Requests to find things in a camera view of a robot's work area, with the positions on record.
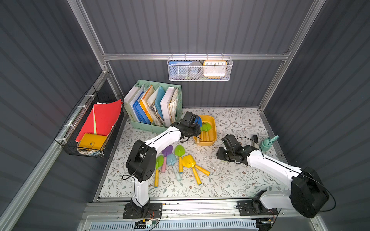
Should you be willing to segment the teal spray bottle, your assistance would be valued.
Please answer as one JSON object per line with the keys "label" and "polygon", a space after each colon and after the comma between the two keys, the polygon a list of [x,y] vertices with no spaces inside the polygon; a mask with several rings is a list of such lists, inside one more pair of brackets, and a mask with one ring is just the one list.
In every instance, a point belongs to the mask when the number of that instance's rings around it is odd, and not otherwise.
{"label": "teal spray bottle", "polygon": [[260,144],[260,147],[261,147],[261,150],[263,153],[266,153],[272,146],[273,146],[273,143],[279,138],[278,135],[274,136],[273,138],[270,138],[270,137],[267,137],[266,139],[264,139],[261,144]]}

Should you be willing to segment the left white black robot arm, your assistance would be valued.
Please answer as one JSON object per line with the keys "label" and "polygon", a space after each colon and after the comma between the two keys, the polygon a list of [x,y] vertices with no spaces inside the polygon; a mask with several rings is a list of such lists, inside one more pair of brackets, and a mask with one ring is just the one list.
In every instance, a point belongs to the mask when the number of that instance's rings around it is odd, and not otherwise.
{"label": "left white black robot arm", "polygon": [[201,134],[202,120],[200,116],[186,112],[180,121],[172,123],[167,130],[147,141],[137,140],[126,162],[128,174],[122,179],[133,179],[132,204],[144,208],[150,203],[148,179],[156,170],[157,157],[169,145]]}

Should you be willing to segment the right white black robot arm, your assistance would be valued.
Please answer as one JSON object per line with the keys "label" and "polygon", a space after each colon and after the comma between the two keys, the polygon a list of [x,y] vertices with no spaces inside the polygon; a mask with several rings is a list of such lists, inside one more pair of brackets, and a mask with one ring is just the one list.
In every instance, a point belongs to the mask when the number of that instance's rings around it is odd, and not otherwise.
{"label": "right white black robot arm", "polygon": [[242,146],[234,135],[226,135],[222,143],[224,147],[216,153],[219,160],[257,168],[286,185],[282,191],[259,191],[252,199],[255,213],[275,208],[294,209],[306,218],[314,218],[328,202],[330,193],[314,169],[291,166],[253,146]]}

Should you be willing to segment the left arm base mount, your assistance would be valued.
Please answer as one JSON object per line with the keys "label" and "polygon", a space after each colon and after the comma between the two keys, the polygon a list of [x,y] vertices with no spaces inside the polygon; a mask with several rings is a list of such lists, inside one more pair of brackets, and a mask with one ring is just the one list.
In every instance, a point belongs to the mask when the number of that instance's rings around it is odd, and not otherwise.
{"label": "left arm base mount", "polygon": [[135,203],[131,202],[126,204],[124,207],[123,219],[159,219],[162,217],[162,203],[147,203],[143,207],[137,206]]}

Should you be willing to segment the white orange alarm clock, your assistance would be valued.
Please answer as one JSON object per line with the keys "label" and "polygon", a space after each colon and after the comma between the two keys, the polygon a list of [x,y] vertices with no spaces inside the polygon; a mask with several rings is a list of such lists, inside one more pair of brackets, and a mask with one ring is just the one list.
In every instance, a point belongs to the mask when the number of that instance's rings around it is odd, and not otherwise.
{"label": "white orange alarm clock", "polygon": [[227,61],[206,60],[203,62],[203,75],[209,79],[219,79],[226,76]]}

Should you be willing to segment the blue folders in organizer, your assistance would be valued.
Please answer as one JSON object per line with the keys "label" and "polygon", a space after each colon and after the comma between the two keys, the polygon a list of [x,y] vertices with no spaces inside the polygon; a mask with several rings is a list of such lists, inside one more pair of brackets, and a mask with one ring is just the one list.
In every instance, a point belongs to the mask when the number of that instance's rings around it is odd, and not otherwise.
{"label": "blue folders in organizer", "polygon": [[139,123],[144,123],[144,124],[148,124],[150,125],[150,120],[149,118],[146,116],[144,110],[142,109],[141,105],[139,104],[139,101],[141,99],[141,97],[144,95],[144,92],[142,92],[140,94],[140,96],[138,97],[138,99],[136,100],[136,102],[134,103],[134,111],[135,111],[135,114],[137,115],[138,117],[138,122]]}

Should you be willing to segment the green file organizer box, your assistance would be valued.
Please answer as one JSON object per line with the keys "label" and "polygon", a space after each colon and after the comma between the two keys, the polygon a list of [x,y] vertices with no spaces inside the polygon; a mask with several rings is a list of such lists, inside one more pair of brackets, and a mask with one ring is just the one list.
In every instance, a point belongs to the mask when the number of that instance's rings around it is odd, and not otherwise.
{"label": "green file organizer box", "polygon": [[[180,121],[183,114],[182,87],[180,85],[138,80],[124,98],[125,110],[135,129],[162,133],[168,128],[164,126],[161,100],[169,87],[175,88],[172,101],[169,104],[171,123]],[[139,123],[134,111],[134,103],[142,92],[144,92],[144,95],[141,97],[139,104],[149,118],[150,125]]]}

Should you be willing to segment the yellow plastic storage box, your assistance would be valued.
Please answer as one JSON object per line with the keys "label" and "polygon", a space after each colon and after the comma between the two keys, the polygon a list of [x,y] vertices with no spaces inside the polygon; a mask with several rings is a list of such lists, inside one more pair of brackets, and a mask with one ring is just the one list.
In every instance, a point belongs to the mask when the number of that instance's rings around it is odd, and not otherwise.
{"label": "yellow plastic storage box", "polygon": [[200,146],[211,146],[217,140],[216,122],[212,116],[201,115],[202,131],[200,138],[193,137],[194,143]]}

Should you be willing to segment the red folder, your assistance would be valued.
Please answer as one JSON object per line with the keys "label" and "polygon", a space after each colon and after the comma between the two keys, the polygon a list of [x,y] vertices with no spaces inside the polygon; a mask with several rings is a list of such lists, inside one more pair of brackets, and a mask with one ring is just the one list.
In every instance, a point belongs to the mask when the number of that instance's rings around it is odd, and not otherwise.
{"label": "red folder", "polygon": [[75,142],[80,142],[86,133],[108,136],[120,117],[121,109],[122,100],[94,104]]}

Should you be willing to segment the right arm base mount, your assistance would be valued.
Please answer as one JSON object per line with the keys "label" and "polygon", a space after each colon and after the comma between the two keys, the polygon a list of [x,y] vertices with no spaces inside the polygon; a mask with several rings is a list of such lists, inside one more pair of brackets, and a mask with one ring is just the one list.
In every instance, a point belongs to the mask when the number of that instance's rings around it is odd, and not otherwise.
{"label": "right arm base mount", "polygon": [[277,216],[279,210],[267,209],[262,203],[253,200],[241,200],[237,202],[236,209],[239,211],[241,216]]}

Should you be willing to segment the white books in organizer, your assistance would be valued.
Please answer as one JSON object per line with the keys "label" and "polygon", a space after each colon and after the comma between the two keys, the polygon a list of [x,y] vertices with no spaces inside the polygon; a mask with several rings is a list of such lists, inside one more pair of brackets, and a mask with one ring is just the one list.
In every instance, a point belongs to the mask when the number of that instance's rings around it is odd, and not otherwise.
{"label": "white books in organizer", "polygon": [[174,91],[175,91],[174,87],[169,87],[161,100],[161,110],[165,127],[169,127],[171,125],[171,114],[169,104],[172,101]]}

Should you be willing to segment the yellow shovel long handle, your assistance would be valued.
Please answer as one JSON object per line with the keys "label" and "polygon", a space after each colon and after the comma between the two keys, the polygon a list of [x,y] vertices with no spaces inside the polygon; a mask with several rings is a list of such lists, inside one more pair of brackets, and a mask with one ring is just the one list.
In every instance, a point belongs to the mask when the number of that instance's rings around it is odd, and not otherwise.
{"label": "yellow shovel long handle", "polygon": [[199,175],[196,171],[196,168],[195,168],[196,162],[195,162],[193,156],[191,156],[191,155],[183,156],[182,161],[183,161],[183,165],[186,168],[192,169],[193,174],[194,174],[195,179],[196,179],[196,182],[197,182],[197,185],[201,185],[202,182],[201,182],[200,177],[199,177]]}

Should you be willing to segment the blue shovel wooden handle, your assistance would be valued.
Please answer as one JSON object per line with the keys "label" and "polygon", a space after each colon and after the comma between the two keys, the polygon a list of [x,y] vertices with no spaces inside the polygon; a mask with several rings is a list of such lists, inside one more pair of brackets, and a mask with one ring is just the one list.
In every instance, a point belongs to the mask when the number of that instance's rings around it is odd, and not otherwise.
{"label": "blue shovel wooden handle", "polygon": [[200,129],[202,128],[202,119],[200,116],[197,116],[197,124],[199,125]]}

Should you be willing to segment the grey tape roll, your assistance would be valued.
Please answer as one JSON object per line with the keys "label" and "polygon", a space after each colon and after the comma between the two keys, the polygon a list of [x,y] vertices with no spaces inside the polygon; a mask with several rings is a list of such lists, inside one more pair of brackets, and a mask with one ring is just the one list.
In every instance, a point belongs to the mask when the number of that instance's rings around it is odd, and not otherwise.
{"label": "grey tape roll", "polygon": [[193,61],[188,66],[188,74],[192,79],[199,79],[203,76],[203,65],[199,61]]}

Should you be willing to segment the blue box in basket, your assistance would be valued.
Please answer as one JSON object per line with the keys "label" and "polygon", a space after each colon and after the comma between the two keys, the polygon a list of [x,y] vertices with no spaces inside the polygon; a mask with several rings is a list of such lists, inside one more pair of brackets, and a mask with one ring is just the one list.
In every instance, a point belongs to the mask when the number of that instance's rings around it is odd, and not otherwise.
{"label": "blue box in basket", "polygon": [[178,81],[190,78],[189,65],[191,61],[169,61],[169,80]]}

